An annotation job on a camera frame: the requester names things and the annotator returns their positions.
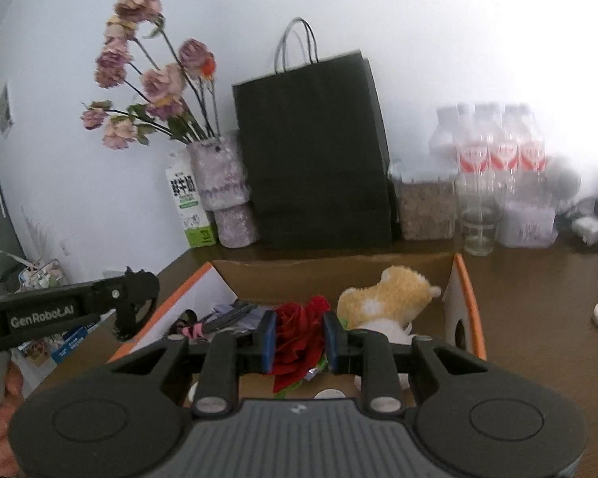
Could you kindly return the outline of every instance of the black paper bag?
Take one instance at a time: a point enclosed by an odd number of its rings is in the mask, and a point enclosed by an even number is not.
[[[372,72],[360,52],[233,88],[251,181],[288,174],[387,172]]]
[[[310,63],[286,70],[293,23],[306,27]],[[313,59],[308,32],[293,20],[277,49],[284,70],[233,87],[262,239],[274,248],[387,247],[395,213],[370,64],[360,52],[319,60],[316,43]]]

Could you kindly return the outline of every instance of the pink flower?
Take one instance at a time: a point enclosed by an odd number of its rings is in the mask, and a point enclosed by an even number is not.
[[[124,68],[132,60],[127,41],[115,38],[104,45],[96,62],[103,68]]]
[[[183,76],[177,63],[166,65],[161,70],[149,70],[142,75],[142,84],[148,100],[156,106],[165,98],[178,99],[183,93]]]
[[[112,39],[134,39],[137,27],[137,23],[125,22],[113,14],[106,22],[105,41],[108,43]]]
[[[115,12],[126,22],[153,22],[162,12],[160,0],[118,0]]]
[[[137,135],[138,129],[130,120],[109,120],[102,143],[109,149],[126,149],[130,142],[135,142]]]
[[[146,111],[147,113],[166,121],[172,116],[182,114],[184,110],[181,100],[175,97],[166,97],[162,100],[158,100],[156,104],[149,104]]]
[[[217,64],[215,57],[203,43],[196,39],[187,39],[180,47],[180,60],[191,77],[211,78]]]
[[[82,123],[88,130],[97,129],[102,126],[108,113],[101,108],[90,108],[82,113]]]
[[[126,79],[126,70],[124,67],[103,67],[98,66],[95,79],[101,88],[113,88],[119,86]]]

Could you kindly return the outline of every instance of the drinking glass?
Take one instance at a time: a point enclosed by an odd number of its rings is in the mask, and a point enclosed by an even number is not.
[[[506,185],[489,172],[460,174],[454,185],[464,250],[489,255],[505,208]]]

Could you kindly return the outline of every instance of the red label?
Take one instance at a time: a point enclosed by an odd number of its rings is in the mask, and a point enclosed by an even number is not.
[[[523,170],[545,169],[545,143],[527,142],[521,145],[520,166]]]
[[[487,168],[487,145],[473,144],[458,148],[462,172],[484,172]]]
[[[516,170],[518,167],[518,145],[514,142],[500,142],[490,147],[490,167],[494,170]]]

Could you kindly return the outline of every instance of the human hand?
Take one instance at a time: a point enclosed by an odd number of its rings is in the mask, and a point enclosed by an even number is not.
[[[11,361],[4,377],[5,395],[0,405],[0,476],[18,474],[18,464],[7,439],[9,423],[20,405],[24,402],[22,386],[24,379],[18,366]]]

